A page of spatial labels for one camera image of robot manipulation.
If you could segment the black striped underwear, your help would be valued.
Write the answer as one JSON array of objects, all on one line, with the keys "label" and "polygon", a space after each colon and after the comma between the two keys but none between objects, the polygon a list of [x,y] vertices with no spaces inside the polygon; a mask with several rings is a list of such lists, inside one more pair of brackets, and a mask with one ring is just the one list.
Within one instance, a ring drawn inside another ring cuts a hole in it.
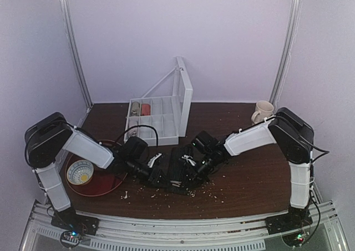
[{"label": "black striped underwear", "polygon": [[191,189],[200,187],[205,180],[197,176],[193,163],[194,151],[191,145],[175,147],[169,159],[167,178],[170,184],[166,187],[168,193],[187,195]]}]

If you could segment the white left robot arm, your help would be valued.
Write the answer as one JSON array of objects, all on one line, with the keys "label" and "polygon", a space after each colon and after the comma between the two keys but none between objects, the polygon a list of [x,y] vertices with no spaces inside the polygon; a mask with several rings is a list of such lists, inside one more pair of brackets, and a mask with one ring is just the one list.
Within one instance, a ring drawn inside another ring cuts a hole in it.
[{"label": "white left robot arm", "polygon": [[159,154],[147,163],[140,162],[141,155],[148,148],[143,139],[132,136],[122,145],[105,146],[82,128],[70,124],[59,112],[28,128],[24,141],[25,161],[38,177],[54,210],[59,213],[72,208],[57,166],[57,158],[63,153],[84,159],[104,171],[125,171],[154,188],[169,185],[165,173],[156,164]]}]

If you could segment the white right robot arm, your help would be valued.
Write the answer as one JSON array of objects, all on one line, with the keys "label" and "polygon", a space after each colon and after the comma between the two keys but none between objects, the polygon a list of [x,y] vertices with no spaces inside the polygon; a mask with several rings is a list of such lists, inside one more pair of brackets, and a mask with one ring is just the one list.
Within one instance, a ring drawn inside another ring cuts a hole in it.
[{"label": "white right robot arm", "polygon": [[311,201],[313,164],[330,153],[316,146],[314,137],[314,129],[286,107],[271,117],[233,131],[221,139],[202,131],[191,142],[192,147],[202,154],[202,159],[197,160],[186,152],[178,157],[187,175],[182,185],[188,187],[203,183],[220,164],[244,153],[271,148],[276,152],[276,157],[290,167],[290,212],[305,212]]}]

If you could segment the round red tray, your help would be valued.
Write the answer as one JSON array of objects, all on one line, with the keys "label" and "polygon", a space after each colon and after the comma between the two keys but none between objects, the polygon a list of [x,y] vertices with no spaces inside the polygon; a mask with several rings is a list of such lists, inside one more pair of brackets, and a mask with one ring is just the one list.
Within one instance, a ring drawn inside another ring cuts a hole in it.
[{"label": "round red tray", "polygon": [[63,176],[65,177],[67,185],[78,195],[84,197],[99,197],[106,195],[122,185],[128,175],[126,172],[113,174],[95,166],[93,176],[88,183],[83,185],[73,185],[67,179],[67,170],[73,163],[81,159],[81,157],[74,155],[73,153],[69,153],[63,170]]}]

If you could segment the red rolled cloth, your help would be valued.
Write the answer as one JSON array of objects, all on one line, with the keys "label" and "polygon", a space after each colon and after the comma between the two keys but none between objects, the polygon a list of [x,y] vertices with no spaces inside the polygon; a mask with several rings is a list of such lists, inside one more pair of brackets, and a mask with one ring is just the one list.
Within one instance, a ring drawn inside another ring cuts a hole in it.
[{"label": "red rolled cloth", "polygon": [[150,104],[143,103],[141,105],[141,116],[150,116],[151,115],[151,106]]}]

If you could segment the beige rolled cloth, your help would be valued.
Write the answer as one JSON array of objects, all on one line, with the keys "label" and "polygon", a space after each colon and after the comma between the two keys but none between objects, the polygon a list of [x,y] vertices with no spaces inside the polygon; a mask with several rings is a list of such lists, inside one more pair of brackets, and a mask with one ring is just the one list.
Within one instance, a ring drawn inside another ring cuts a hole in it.
[{"label": "beige rolled cloth", "polygon": [[130,116],[140,116],[141,104],[138,101],[131,103]]}]

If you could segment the white compartment organizer box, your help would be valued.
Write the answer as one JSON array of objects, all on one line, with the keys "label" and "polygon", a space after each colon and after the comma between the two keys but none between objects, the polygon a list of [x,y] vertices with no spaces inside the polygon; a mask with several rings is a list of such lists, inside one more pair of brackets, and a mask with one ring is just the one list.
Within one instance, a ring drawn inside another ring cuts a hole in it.
[{"label": "white compartment organizer box", "polygon": [[[186,136],[193,87],[183,57],[176,57],[175,67],[142,97],[129,100],[125,135],[128,141],[137,136],[149,146],[177,145]],[[130,116],[134,101],[150,104],[150,116]]]}]

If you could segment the blue patterned bowl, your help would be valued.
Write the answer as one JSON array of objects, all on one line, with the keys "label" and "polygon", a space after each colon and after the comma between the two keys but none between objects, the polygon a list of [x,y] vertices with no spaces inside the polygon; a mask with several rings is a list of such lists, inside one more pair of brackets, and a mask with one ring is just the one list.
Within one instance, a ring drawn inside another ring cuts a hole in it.
[{"label": "blue patterned bowl", "polygon": [[87,160],[78,160],[71,164],[66,172],[67,181],[71,185],[87,184],[93,177],[94,165]]}]

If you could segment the cream floral mug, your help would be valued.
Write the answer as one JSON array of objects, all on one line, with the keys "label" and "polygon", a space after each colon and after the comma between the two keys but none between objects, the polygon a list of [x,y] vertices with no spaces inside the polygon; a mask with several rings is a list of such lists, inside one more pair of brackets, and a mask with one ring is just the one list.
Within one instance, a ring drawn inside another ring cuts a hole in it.
[{"label": "cream floral mug", "polygon": [[258,101],[255,106],[255,111],[251,116],[252,124],[261,122],[264,118],[269,118],[273,115],[274,106],[265,100]]}]

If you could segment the aluminium front rail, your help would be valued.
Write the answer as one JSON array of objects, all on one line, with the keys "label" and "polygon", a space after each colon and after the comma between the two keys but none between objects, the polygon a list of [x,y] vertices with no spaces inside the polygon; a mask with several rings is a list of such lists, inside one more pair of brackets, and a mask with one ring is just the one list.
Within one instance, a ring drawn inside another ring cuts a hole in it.
[{"label": "aluminium front rail", "polygon": [[[265,218],[286,211],[198,220],[138,219],[78,211],[99,223],[96,235],[85,237],[72,250],[350,250],[333,202],[319,203],[318,207],[319,227],[301,248],[286,245],[282,239],[286,232],[268,233]],[[64,230],[51,225],[47,208],[35,201],[19,250],[70,250],[60,244]]]}]

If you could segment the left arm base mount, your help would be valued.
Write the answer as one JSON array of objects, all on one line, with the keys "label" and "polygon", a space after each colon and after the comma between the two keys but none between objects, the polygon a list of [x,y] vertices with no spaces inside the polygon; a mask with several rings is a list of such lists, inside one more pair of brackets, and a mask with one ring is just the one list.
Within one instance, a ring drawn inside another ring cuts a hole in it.
[{"label": "left arm base mount", "polygon": [[59,236],[60,244],[67,249],[76,248],[86,236],[95,236],[99,219],[78,214],[73,207],[63,211],[53,210],[51,225],[64,231]]}]

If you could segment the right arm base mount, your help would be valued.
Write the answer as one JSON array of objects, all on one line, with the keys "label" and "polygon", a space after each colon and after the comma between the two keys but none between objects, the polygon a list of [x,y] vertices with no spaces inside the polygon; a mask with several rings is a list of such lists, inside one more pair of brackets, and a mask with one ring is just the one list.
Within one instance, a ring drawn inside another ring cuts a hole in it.
[{"label": "right arm base mount", "polygon": [[311,230],[313,219],[308,205],[304,209],[289,207],[288,212],[265,218],[269,235],[282,233],[282,241],[288,247],[295,249],[305,245],[315,234],[321,219],[321,212],[316,205],[318,220],[314,230]]}]

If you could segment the left aluminium frame post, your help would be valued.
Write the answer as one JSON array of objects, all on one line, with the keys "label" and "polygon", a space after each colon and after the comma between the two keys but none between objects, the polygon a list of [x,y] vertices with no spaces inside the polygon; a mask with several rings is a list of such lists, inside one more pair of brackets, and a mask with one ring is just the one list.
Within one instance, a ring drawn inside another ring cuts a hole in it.
[{"label": "left aluminium frame post", "polygon": [[87,109],[91,109],[93,106],[92,99],[90,97],[89,89],[87,86],[86,79],[84,77],[82,64],[80,61],[80,56],[78,52],[77,43],[75,40],[74,27],[70,13],[69,0],[59,0],[60,6],[63,14],[63,21],[65,25],[65,30],[68,38],[69,49],[72,55],[75,73],[78,79],[79,87],[85,102]]}]

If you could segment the aluminium frame post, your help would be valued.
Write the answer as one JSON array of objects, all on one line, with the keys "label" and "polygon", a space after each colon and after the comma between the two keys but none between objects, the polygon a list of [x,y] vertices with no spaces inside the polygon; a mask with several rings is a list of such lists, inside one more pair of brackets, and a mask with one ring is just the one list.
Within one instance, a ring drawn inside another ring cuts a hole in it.
[{"label": "aluminium frame post", "polygon": [[283,44],[280,63],[278,65],[276,78],[273,84],[270,102],[274,107],[280,100],[282,89],[286,81],[286,75],[291,62],[291,50],[297,34],[298,21],[300,17],[302,0],[292,0],[285,41]]},{"label": "aluminium frame post", "polygon": [[65,30],[68,38],[69,49],[72,55],[75,73],[78,79],[79,87],[85,102],[87,109],[91,109],[93,106],[92,99],[90,97],[89,89],[87,86],[86,79],[84,77],[82,64],[80,61],[80,56],[78,52],[77,43],[75,40],[74,27],[70,13],[69,0],[59,0],[60,6],[63,14],[63,21],[65,25]]}]

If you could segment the right aluminium frame post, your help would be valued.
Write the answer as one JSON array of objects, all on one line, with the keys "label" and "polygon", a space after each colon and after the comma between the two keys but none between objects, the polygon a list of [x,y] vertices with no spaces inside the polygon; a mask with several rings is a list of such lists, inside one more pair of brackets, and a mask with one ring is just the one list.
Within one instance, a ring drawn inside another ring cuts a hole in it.
[{"label": "right aluminium frame post", "polygon": [[280,100],[282,89],[286,81],[286,75],[291,62],[291,50],[297,34],[298,21],[300,17],[302,0],[292,0],[285,41],[283,44],[280,63],[278,65],[276,78],[273,84],[270,102],[274,107]]}]

